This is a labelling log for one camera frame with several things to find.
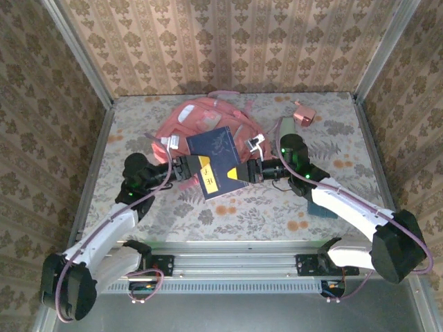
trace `small pink box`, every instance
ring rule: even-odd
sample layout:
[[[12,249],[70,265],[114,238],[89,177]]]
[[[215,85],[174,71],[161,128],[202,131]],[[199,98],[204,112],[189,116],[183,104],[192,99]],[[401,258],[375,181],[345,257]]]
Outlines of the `small pink box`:
[[[301,105],[299,102],[295,102],[298,106],[297,110],[293,114],[293,119],[302,127],[308,127],[312,120],[314,119],[314,116],[316,116],[316,111]]]

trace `floral wallpaper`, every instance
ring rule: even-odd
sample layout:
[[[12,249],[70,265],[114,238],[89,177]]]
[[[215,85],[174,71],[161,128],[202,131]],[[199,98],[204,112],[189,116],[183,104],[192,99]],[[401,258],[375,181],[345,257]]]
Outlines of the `floral wallpaper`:
[[[443,1],[421,1],[367,97],[398,206],[419,219],[434,254],[443,312]]]
[[[29,331],[63,250],[104,109],[38,1],[0,1],[0,331]]]
[[[114,97],[353,91],[400,0],[61,0]]]

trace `patterned table surface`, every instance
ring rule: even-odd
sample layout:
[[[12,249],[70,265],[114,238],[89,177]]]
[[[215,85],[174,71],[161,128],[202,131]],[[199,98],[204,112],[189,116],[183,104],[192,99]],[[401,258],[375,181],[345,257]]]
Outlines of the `patterned table surface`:
[[[132,152],[155,160],[145,132],[155,133],[171,110],[196,95],[126,97],[114,104],[115,118],[98,174],[84,234],[114,203],[122,181],[123,163]],[[383,205],[359,121],[349,93],[267,93],[220,95],[243,109],[253,100],[251,116],[264,130],[280,116],[290,116],[293,101],[317,110],[308,128],[298,128],[311,161],[363,198]],[[288,189],[286,181],[278,184]],[[126,239],[139,241],[323,240],[363,235],[342,219],[323,219],[307,213],[306,200],[280,192],[270,181],[205,202],[199,185],[177,186],[156,195],[149,213]]]

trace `black bracket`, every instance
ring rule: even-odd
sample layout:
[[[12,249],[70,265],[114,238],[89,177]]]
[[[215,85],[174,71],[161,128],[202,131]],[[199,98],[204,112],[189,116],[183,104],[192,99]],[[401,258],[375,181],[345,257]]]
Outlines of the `black bracket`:
[[[337,267],[332,260],[324,254],[296,255],[297,274],[300,277],[340,277],[343,270]],[[359,268],[345,266],[346,275],[359,275]]]
[[[126,241],[123,246],[133,248],[142,255],[139,270],[158,268],[163,271],[165,277],[172,276],[174,272],[174,255],[153,255],[151,247],[135,240]],[[156,273],[147,273],[146,275],[155,276]]]

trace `book cover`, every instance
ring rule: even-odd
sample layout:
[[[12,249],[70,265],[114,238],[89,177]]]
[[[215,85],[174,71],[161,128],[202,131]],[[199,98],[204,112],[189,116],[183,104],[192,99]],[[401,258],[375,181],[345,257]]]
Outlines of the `book cover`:
[[[222,127],[186,138],[190,154],[207,156],[210,163],[199,173],[199,182],[206,200],[244,188],[248,183],[227,177],[230,169],[240,164],[229,127]]]

